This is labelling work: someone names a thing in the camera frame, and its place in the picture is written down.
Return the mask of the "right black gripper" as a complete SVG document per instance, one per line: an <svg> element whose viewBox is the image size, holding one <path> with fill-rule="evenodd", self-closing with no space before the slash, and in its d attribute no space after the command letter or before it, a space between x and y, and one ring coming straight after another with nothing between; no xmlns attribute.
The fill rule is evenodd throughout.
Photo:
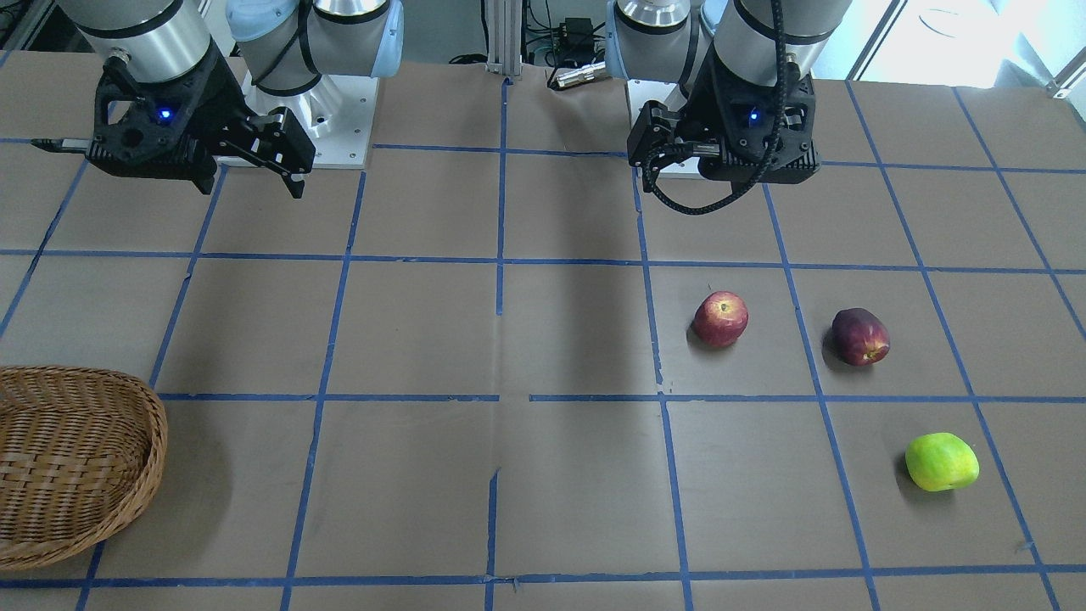
<svg viewBox="0 0 1086 611"><path fill-rule="evenodd" d="M215 154L233 156L274 173L291 198L301 199L316 156L310 132L288 107L251 115L220 52L207 52L191 71L163 82L136 81L131 62L114 53L96 88L87 160L112 177L190 182L209 196ZM244 117L249 136L220 136Z"/></svg>

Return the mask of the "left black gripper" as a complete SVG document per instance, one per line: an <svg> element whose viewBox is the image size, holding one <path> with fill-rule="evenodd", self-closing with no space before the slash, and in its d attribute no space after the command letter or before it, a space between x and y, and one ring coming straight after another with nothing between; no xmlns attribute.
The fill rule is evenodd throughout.
<svg viewBox="0 0 1086 611"><path fill-rule="evenodd" d="M684 136L702 124L704 132L714 133L714 140L725 137L734 143L740 138L753 137L765 147L770 147L772 128L778 126L775 151L761 181L770 184L807 181L821 166L821 156L812 142L815 85L791 59L785 63L785 84L783 117L779 119L775 86L745 81L716 52L707 52L682 112L668 109L659 100L647 100L641 105L628 136L629 166L661 171L690 158L720 158L721 143L675 142L680 120L680 132Z"/></svg>

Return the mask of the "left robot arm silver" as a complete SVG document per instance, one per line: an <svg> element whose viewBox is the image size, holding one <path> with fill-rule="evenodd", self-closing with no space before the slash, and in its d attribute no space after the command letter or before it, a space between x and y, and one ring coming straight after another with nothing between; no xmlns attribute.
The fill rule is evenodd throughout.
<svg viewBox="0 0 1086 611"><path fill-rule="evenodd" d="M700 177L799 184L820 169L815 59L847 1L610 1L606 65L669 92L632 101L627 158L644 182L694 162Z"/></svg>

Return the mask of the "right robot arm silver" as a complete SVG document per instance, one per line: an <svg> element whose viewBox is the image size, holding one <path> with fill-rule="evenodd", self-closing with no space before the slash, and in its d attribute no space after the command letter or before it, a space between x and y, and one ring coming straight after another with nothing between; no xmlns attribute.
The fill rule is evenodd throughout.
<svg viewBox="0 0 1086 611"><path fill-rule="evenodd" d="M112 177L212 193L220 164L302 198L317 169L363 170L378 86L402 62L400 1L62 1L104 62L85 138L36 139Z"/></svg>

